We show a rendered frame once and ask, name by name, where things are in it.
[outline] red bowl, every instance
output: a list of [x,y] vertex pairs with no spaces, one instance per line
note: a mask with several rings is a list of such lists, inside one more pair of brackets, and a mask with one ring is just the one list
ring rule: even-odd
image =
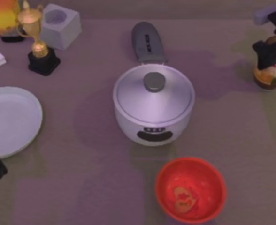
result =
[[181,157],[161,169],[155,193],[159,205],[175,220],[204,223],[222,210],[227,188],[222,175],[208,162]]

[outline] gold trophy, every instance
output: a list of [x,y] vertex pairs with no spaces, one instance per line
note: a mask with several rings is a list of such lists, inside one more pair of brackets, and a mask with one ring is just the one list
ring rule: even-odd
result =
[[[43,6],[30,8],[27,0],[23,1],[23,10],[18,14],[17,32],[25,38],[33,38],[34,43],[31,47],[32,51],[28,54],[30,64],[29,70],[41,74],[43,76],[50,75],[54,69],[60,64],[61,60],[56,57],[54,50],[48,47],[39,39],[42,29]],[[25,31],[27,35],[19,31],[19,27]]]

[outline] gray box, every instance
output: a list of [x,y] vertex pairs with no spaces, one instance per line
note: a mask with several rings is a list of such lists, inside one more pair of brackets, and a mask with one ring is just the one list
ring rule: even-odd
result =
[[49,47],[66,50],[81,32],[78,12],[55,4],[48,4],[43,10],[40,39]]
[[256,25],[263,25],[267,22],[268,20],[268,15],[271,13],[276,12],[276,3],[271,4],[261,10],[258,10],[254,13],[254,22]]

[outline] tabletop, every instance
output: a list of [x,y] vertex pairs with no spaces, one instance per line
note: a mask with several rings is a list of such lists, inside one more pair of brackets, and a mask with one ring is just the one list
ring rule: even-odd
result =
[[82,20],[83,32],[48,77],[27,69],[32,39],[2,43],[0,87],[40,100],[44,121],[35,141],[4,159],[0,225],[179,225],[154,197],[169,160],[197,156],[225,177],[228,199],[206,225],[276,225],[276,90],[252,78],[251,44],[272,34],[250,20],[150,20],[168,65],[196,91],[187,129],[172,144],[129,141],[114,116],[113,85],[139,65],[130,44],[138,20]]

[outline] rice cooker control panel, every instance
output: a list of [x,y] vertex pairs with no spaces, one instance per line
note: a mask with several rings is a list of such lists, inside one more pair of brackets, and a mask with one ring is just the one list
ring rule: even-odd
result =
[[163,142],[173,136],[172,132],[166,131],[165,127],[144,127],[137,136],[149,142]]

